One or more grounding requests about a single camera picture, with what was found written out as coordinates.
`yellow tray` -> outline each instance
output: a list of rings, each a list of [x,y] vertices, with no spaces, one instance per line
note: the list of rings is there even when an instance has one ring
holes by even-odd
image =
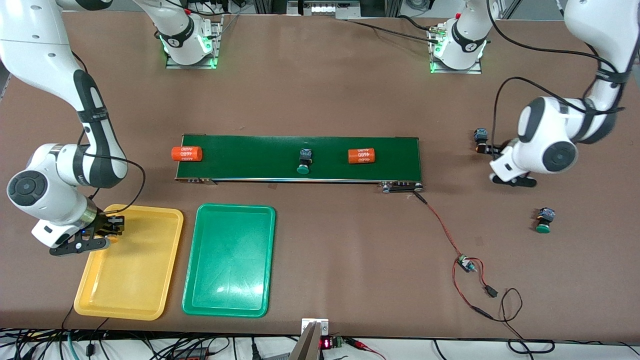
[[[80,315],[155,320],[164,311],[182,213],[131,206],[120,215],[124,232],[109,248],[89,254],[74,309]]]

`orange cylinder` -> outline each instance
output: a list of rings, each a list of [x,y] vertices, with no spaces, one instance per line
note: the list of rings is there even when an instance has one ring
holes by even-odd
[[[349,149],[349,164],[366,164],[376,161],[376,152],[372,147],[366,149]]]
[[[174,161],[200,161],[202,148],[199,146],[175,146],[171,149],[171,159]]]

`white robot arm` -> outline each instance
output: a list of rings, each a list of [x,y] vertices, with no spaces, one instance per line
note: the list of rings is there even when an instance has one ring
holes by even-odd
[[[487,44],[486,36],[492,26],[486,0],[465,1],[465,8],[459,17],[438,25],[438,28],[445,29],[445,34],[436,35],[440,43],[433,53],[444,65],[455,70],[469,69],[482,56]],[[498,3],[492,1],[490,10],[496,18]]]
[[[103,0],[60,2],[73,9],[99,10],[109,5]],[[95,204],[80,194],[77,186],[111,188],[127,173],[125,162],[112,159],[124,159],[124,153],[100,91],[74,60],[61,11],[54,0],[7,0],[0,4],[0,58],[4,65],[25,83],[71,104],[89,140],[89,146],[50,143],[39,147],[27,168],[13,176],[7,187],[9,198],[19,209],[40,219],[32,234],[50,247],[66,243],[98,218]]]
[[[152,18],[177,63],[196,63],[211,51],[200,45],[208,20],[187,16],[164,0],[135,1]],[[111,0],[0,1],[0,59],[15,77],[73,106],[89,141],[39,147],[26,169],[8,184],[11,201],[40,219],[31,233],[52,248],[51,254],[103,249],[109,245],[107,239],[94,240],[93,235],[122,230],[122,217],[102,214],[76,189],[117,185],[127,174],[127,163],[97,85],[74,59],[61,16],[62,10],[103,10],[110,4]],[[69,244],[85,232],[90,235],[87,241]]]
[[[616,121],[631,65],[638,50],[639,0],[569,0],[564,21],[571,33],[593,46],[606,63],[598,64],[593,87],[584,99],[539,97],[520,114],[518,138],[491,161],[494,183],[518,185],[529,172],[556,174],[578,158],[575,143],[595,143]]]

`brown table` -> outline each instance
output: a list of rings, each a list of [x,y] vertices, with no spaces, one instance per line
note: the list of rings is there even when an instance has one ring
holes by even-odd
[[[324,17],[241,17],[228,33],[218,70],[164,70],[143,13],[67,13],[70,41],[109,106],[128,157],[148,174],[138,204],[180,209],[184,228],[164,314],[153,322],[112,319],[108,329],[296,334],[304,317],[330,319],[354,336],[512,338],[471,311],[451,282],[455,253],[437,219],[415,197],[374,186],[181,184],[169,149],[182,133],[305,136],[419,136],[424,196],[461,250],[487,266],[501,293],[516,287],[524,308],[513,326],[527,338],[640,340],[640,105],[631,81],[613,134],[580,146],[566,174],[537,176],[535,189],[488,180],[489,158],[474,154],[472,132],[490,127],[500,82],[520,75],[579,96],[595,63],[520,49],[492,33],[481,76],[429,73],[427,48]],[[419,35],[407,22],[373,20]],[[532,45],[586,50],[561,22],[503,22]],[[540,93],[509,85],[496,138],[516,135],[520,110]],[[75,111],[12,80],[0,103],[6,184],[41,144],[73,143]],[[126,203],[140,175],[100,192],[100,206]],[[269,311],[264,318],[186,316],[180,302],[195,211],[203,202],[269,204],[278,213]],[[554,208],[552,232],[532,229],[534,209]],[[59,327],[86,255],[54,258],[31,237],[36,220],[0,196],[0,325]],[[459,274],[469,300],[497,316],[498,299],[476,275]],[[509,301],[509,311],[516,300]],[[68,327],[101,318],[71,315]]]

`green conveyor belt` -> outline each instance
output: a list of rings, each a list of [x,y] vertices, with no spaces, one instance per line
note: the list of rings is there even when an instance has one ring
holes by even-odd
[[[180,162],[176,180],[318,183],[421,182],[418,138],[184,135],[202,148],[202,161]],[[372,147],[376,161],[350,165],[348,149]],[[300,149],[313,151],[309,174],[299,174]]]

